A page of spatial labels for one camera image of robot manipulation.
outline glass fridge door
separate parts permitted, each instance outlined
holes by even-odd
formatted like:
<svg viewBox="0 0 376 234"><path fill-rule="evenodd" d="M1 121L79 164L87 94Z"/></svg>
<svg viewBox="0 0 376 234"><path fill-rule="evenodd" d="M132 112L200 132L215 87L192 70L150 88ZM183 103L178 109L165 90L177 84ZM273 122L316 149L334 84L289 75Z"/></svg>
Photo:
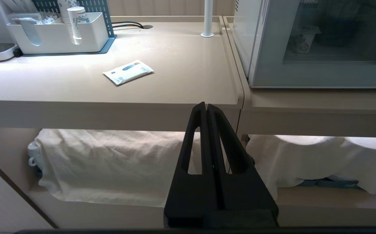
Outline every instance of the glass fridge door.
<svg viewBox="0 0 376 234"><path fill-rule="evenodd" d="M252 86L376 88L376 0L271 0Z"/></svg>

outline sugar packet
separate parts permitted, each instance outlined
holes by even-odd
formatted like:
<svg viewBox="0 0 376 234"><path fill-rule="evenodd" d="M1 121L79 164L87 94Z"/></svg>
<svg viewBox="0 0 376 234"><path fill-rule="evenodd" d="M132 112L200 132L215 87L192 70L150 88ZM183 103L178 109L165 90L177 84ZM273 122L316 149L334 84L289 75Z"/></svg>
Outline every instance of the sugar packet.
<svg viewBox="0 0 376 234"><path fill-rule="evenodd" d="M124 84L153 71L148 65L140 60L133 61L111 71L103 72L106 77L113 81L116 85Z"/></svg>

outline desk organizer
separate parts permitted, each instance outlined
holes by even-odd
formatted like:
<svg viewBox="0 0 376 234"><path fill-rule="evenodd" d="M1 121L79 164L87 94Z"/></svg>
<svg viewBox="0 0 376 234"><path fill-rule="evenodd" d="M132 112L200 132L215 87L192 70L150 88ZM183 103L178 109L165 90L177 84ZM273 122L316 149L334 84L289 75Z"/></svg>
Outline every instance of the desk organizer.
<svg viewBox="0 0 376 234"><path fill-rule="evenodd" d="M31 43L21 25L8 24L7 28L25 55L55 55L71 53L105 53L114 40L109 8L106 0L77 0L87 12L89 23L79 23L78 30L82 43L74 44L68 31L59 18L49 25L34 25L40 38L39 43ZM55 0L34 0L39 11L59 13Z"/></svg>

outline white towel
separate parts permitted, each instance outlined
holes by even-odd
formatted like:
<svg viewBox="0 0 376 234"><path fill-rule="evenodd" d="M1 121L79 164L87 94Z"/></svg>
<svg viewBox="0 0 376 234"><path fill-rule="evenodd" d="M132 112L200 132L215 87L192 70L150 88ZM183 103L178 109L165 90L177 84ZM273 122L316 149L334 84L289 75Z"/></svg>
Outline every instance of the white towel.
<svg viewBox="0 0 376 234"><path fill-rule="evenodd" d="M39 185L62 201L163 207L184 135L43 129L35 139L43 158Z"/></svg>
<svg viewBox="0 0 376 234"><path fill-rule="evenodd" d="M246 151L274 199L277 188L332 175L376 194L376 138L251 135Z"/></svg>

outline stacked paper cups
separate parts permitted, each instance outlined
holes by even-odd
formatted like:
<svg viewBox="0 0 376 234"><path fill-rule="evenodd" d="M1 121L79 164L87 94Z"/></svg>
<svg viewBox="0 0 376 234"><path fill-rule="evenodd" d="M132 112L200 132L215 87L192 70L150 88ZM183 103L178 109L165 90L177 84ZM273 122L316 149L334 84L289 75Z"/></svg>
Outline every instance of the stacked paper cups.
<svg viewBox="0 0 376 234"><path fill-rule="evenodd" d="M69 39L72 43L77 44L74 39L74 33L72 30L72 23L68 14L68 8L77 7L78 3L76 0L58 0L58 6L60 10L60 15L62 17L62 21L65 24L66 29L68 31Z"/></svg>
<svg viewBox="0 0 376 234"><path fill-rule="evenodd" d="M75 40L75 44L81 44L82 38L78 31L78 23L89 23L87 12L82 6L76 6L68 8L69 20L72 23L72 33Z"/></svg>

